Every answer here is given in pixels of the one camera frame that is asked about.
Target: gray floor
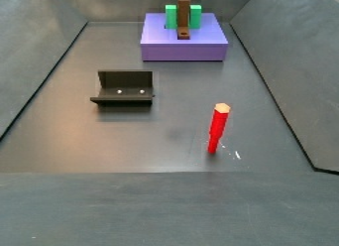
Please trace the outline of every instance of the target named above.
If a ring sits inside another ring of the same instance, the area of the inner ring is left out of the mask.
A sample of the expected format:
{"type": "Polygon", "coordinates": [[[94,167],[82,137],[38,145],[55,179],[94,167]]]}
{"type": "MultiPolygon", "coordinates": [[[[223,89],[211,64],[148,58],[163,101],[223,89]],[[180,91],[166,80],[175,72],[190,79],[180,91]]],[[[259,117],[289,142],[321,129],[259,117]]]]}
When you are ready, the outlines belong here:
{"type": "Polygon", "coordinates": [[[310,172],[228,24],[223,62],[142,62],[136,23],[91,23],[0,144],[0,171],[38,173],[310,172]],[[98,109],[99,69],[154,71],[150,110],[98,109]],[[215,104],[232,106],[216,156],[215,104]]]}

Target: purple platform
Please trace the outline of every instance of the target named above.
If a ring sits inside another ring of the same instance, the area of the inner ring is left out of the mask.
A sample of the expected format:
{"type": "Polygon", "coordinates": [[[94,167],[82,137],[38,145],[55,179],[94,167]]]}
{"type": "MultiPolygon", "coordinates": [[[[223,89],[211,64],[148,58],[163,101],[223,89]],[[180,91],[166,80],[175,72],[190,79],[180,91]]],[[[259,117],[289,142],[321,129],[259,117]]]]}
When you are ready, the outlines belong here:
{"type": "Polygon", "coordinates": [[[144,61],[223,61],[228,40],[214,13],[203,13],[202,28],[191,29],[191,40],[178,40],[176,30],[166,29],[166,14],[147,13],[142,35],[144,61]]]}

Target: gray wall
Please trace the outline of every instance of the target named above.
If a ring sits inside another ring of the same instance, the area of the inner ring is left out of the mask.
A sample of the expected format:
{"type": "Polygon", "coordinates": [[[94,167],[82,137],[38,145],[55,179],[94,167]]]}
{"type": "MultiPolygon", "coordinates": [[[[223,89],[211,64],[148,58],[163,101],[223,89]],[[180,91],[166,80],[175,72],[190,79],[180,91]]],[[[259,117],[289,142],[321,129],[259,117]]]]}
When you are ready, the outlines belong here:
{"type": "MultiPolygon", "coordinates": [[[[207,11],[231,21],[250,0],[198,0],[207,11]]],[[[70,0],[91,21],[143,21],[146,12],[163,11],[175,0],[70,0]]]]}
{"type": "Polygon", "coordinates": [[[64,0],[0,0],[0,137],[84,25],[64,0]]]}
{"type": "Polygon", "coordinates": [[[252,0],[232,20],[317,168],[339,171],[339,4],[252,0]]]}

